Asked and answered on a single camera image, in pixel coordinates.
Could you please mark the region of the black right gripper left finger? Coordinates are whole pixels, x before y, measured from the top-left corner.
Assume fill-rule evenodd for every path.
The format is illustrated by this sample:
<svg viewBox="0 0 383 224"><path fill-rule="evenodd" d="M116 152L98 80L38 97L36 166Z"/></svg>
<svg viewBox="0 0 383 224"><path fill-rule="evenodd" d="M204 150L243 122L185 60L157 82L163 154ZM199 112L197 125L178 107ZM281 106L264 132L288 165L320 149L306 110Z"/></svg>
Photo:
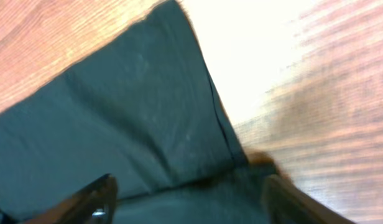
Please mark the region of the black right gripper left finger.
<svg viewBox="0 0 383 224"><path fill-rule="evenodd" d="M111 224L117 193L116 178L105 174L25 224Z"/></svg>

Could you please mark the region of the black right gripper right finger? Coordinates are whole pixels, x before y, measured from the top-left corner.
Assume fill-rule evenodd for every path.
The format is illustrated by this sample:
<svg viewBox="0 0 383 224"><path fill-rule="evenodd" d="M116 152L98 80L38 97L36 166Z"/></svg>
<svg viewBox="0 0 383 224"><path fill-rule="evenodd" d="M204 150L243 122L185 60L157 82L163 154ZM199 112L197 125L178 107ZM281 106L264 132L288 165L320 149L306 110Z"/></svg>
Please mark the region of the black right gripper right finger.
<svg viewBox="0 0 383 224"><path fill-rule="evenodd" d="M262 206L267 212L270 224L354 224L279 175L265 178Z"/></svg>

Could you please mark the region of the black t-shirt with white logo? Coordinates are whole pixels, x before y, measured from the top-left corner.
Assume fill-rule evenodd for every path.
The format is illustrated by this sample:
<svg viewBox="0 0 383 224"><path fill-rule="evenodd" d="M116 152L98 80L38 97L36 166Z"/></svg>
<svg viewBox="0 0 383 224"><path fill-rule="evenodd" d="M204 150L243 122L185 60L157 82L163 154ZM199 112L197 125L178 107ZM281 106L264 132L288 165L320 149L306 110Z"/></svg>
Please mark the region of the black t-shirt with white logo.
<svg viewBox="0 0 383 224"><path fill-rule="evenodd" d="M250 166L175 1L0 114L0 208L23 220L104 174L115 223L267 223Z"/></svg>

